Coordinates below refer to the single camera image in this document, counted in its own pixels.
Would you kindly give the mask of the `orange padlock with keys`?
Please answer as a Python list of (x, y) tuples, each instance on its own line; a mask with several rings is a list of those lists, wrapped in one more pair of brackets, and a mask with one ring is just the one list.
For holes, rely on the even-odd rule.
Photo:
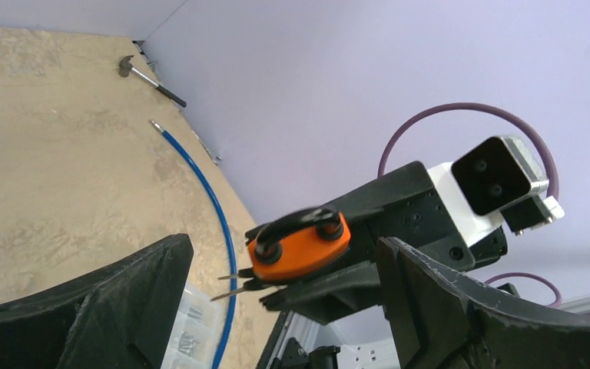
[(351, 231), (341, 211), (320, 205), (257, 226), (245, 238), (252, 265), (222, 277), (244, 283), (211, 301), (310, 279), (348, 252)]

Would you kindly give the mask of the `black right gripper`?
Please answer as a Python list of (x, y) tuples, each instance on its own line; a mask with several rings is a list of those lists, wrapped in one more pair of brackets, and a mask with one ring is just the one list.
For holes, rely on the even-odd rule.
[[(468, 246), (441, 201), (426, 168), (414, 161), (324, 204), (340, 211), (351, 244), (373, 259), (379, 238), (395, 237), (441, 264), (471, 271), (508, 252), (502, 228)], [(376, 264), (364, 261), (259, 299), (268, 311), (292, 311), (326, 325), (383, 303)]]

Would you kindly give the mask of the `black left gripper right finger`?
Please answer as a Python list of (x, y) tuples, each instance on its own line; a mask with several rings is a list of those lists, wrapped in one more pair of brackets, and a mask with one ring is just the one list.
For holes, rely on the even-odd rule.
[(590, 316), (545, 307), (382, 238), (376, 267), (403, 368), (590, 368)]

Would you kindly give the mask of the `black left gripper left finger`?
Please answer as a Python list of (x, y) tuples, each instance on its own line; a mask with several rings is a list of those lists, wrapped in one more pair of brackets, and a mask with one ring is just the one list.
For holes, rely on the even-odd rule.
[(159, 368), (193, 256), (173, 234), (0, 304), (0, 368)]

